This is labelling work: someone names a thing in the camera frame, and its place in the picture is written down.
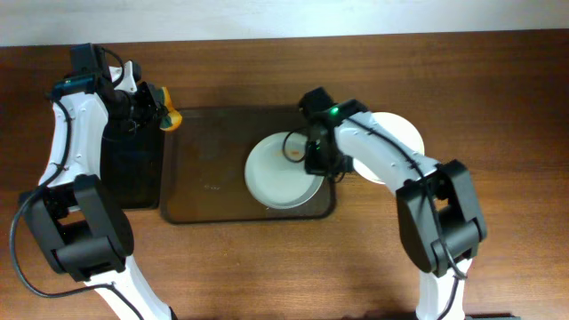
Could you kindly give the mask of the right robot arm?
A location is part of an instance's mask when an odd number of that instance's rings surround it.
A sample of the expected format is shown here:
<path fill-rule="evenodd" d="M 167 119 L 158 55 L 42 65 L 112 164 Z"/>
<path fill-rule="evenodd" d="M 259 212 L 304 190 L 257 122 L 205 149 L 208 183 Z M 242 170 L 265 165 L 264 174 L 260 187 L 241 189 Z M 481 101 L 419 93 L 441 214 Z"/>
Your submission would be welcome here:
<path fill-rule="evenodd" d="M 464 319 L 468 270 L 487 226 L 467 167 L 413 151 L 358 100 L 336 102 L 318 87 L 299 110 L 308 125 L 305 170 L 334 178 L 357 160 L 395 196 L 399 236 L 419 270 L 418 319 Z"/>

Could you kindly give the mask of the pale blue plate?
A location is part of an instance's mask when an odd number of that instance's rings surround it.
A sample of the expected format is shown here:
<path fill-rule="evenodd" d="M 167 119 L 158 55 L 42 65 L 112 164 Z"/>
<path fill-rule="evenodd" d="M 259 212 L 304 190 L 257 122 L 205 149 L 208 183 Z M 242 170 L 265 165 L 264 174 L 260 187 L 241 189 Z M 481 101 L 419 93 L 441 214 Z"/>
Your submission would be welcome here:
<path fill-rule="evenodd" d="M 308 138 L 278 132 L 255 145 L 244 166 L 245 184 L 261 204 L 278 210 L 292 209 L 309 201 L 324 178 L 308 174 L 302 157 Z"/>

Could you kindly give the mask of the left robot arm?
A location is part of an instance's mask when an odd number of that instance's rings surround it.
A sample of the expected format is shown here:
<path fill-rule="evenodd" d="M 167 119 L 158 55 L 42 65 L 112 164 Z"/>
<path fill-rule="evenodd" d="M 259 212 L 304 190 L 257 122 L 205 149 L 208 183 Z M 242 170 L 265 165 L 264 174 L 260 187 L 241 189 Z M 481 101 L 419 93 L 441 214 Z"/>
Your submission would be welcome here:
<path fill-rule="evenodd" d="M 121 319 L 174 319 L 137 266 L 130 221 L 104 186 L 100 168 L 104 142 L 130 142 L 145 127 L 172 132 L 182 117 L 166 88 L 142 81 L 137 62 L 109 66 L 111 53 L 99 44 L 73 46 L 72 71 L 47 96 L 55 120 L 51 154 L 12 220 L 12 266 L 24 286 L 43 298 L 95 291 Z M 27 280 L 16 254 L 21 219 L 52 270 L 71 276 L 79 288 L 49 293 Z"/>

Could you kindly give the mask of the yellow green sponge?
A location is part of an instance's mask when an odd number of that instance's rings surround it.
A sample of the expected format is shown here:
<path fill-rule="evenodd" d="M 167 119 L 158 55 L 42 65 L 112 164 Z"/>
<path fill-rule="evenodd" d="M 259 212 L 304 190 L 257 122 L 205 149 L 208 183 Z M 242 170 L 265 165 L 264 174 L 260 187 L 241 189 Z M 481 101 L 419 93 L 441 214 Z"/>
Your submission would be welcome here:
<path fill-rule="evenodd" d="M 182 116 L 178 110 L 173 107 L 172 98 L 166 87 L 161 88 L 163 98 L 161 103 L 164 106 L 165 115 L 161 120 L 160 129 L 164 132 L 172 132 L 179 128 L 182 122 Z"/>

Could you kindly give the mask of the pink white plate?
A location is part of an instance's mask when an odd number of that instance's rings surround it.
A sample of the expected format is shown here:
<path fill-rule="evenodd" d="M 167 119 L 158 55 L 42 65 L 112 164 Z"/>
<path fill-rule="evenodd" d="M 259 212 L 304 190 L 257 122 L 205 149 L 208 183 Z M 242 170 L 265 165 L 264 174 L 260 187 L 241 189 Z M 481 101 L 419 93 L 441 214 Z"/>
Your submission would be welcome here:
<path fill-rule="evenodd" d="M 373 118 L 387 132 L 403 142 L 412 151 L 425 155 L 423 138 L 416 127 L 407 119 L 389 112 L 373 112 Z M 376 184 L 383 184 L 383 181 L 377 175 L 355 158 L 353 159 L 353 168 L 364 179 Z"/>

